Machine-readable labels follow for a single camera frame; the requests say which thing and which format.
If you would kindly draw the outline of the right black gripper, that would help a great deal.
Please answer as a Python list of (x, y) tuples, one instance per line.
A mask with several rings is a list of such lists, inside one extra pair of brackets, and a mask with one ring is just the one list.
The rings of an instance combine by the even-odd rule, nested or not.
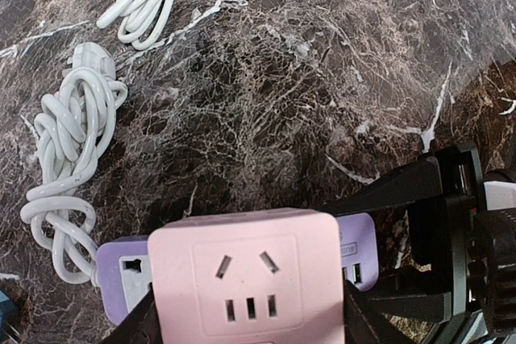
[(413, 203), (414, 260), (364, 294), (380, 312), (436, 322), (425, 343), (515, 341), (515, 207), (487, 210), (474, 143), (397, 167), (350, 197), (318, 208), (336, 217)]

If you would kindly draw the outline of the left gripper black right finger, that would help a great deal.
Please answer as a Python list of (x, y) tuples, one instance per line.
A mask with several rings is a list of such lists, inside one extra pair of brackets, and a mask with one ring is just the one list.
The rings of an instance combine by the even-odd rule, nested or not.
[(367, 297), (349, 280), (343, 282), (343, 323), (345, 343), (412, 344), (368, 302)]

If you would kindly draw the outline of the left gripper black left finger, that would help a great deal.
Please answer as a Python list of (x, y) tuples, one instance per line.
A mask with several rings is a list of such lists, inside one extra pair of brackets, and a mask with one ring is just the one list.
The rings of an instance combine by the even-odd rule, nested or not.
[(160, 322), (152, 288), (100, 344), (161, 344)]

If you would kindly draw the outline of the purple power strip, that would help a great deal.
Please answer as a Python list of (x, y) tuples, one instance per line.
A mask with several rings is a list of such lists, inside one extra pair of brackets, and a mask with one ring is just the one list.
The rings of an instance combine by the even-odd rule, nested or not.
[[(337, 222), (346, 279), (360, 291), (368, 291), (380, 274), (373, 219), (358, 213), (339, 217)], [(96, 264), (106, 316), (112, 324), (120, 325), (151, 287), (148, 236), (124, 236), (102, 244)]]

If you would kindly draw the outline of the pink cube adapter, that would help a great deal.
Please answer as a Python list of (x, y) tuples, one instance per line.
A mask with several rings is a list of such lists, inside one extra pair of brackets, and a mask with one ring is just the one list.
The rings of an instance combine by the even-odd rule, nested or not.
[(339, 226), (312, 209), (186, 218), (148, 239), (166, 343), (342, 343)]

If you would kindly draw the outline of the teal plug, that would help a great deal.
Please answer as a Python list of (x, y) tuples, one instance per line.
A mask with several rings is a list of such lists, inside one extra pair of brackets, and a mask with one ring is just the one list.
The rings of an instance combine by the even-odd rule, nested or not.
[(4, 293), (3, 290), (0, 290), (0, 318), (1, 324), (5, 321), (8, 321), (12, 317), (15, 317), (18, 313), (18, 308), (15, 303), (8, 297), (7, 294)]

